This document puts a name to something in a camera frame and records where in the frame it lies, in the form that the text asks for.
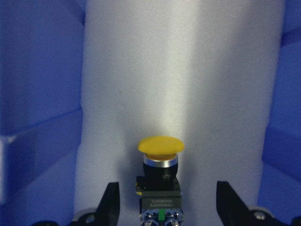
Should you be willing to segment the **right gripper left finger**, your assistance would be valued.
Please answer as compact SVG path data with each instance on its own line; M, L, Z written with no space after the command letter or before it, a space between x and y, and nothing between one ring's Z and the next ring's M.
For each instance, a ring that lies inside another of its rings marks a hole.
M110 182L96 210L89 210L72 221L73 226L117 226L120 214L119 182Z

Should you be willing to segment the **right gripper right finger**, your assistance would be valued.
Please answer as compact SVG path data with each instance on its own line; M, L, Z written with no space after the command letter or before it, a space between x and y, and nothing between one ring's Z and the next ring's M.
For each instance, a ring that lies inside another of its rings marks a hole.
M276 226L277 220L263 210L251 210L227 181L216 185L216 209L224 226Z

